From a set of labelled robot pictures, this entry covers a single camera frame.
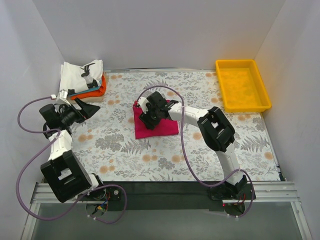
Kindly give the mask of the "magenta t shirt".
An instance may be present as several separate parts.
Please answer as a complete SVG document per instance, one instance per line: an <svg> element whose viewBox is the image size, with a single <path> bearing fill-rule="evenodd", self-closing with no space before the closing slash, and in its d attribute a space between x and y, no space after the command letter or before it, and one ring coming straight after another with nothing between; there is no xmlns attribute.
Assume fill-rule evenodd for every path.
<svg viewBox="0 0 320 240"><path fill-rule="evenodd" d="M145 124L139 119L139 116L143 113L143 111L138 106L137 101L134 102L132 109L134 115L134 134L136 140L151 137L174 136L179 133L178 122L169 119L161 119L160 123L153 130L147 129Z"/></svg>

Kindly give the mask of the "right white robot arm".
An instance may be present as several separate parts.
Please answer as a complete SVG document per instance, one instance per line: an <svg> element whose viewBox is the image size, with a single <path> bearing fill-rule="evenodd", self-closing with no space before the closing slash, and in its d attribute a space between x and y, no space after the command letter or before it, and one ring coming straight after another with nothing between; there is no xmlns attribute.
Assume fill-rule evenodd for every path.
<svg viewBox="0 0 320 240"><path fill-rule="evenodd" d="M186 106L184 101L167 101L155 91L148 97L140 96L137 105L142 109L139 119L149 130L154 130L161 120L179 121L180 127L190 124L198 127L206 145L215 152L223 170L220 182L209 184L195 180L207 188L217 188L222 197L237 199L255 198L251 178L241 169L235 154L235 129L219 107L199 109Z"/></svg>

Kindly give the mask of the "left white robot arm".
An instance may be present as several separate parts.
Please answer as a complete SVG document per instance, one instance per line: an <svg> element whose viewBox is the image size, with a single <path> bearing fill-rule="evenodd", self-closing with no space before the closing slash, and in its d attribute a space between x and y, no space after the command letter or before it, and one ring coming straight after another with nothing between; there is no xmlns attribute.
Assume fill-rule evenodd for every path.
<svg viewBox="0 0 320 240"><path fill-rule="evenodd" d="M72 124L88 120L100 107L78 98L75 102L79 109L72 104L61 104L59 108L54 104L47 104L39 110L45 120L43 131L60 130L44 134L53 144L50 146L48 161L40 166L40 170L61 203L84 193L89 193L95 200L101 200L107 193L100 177L87 173L72 151Z"/></svg>

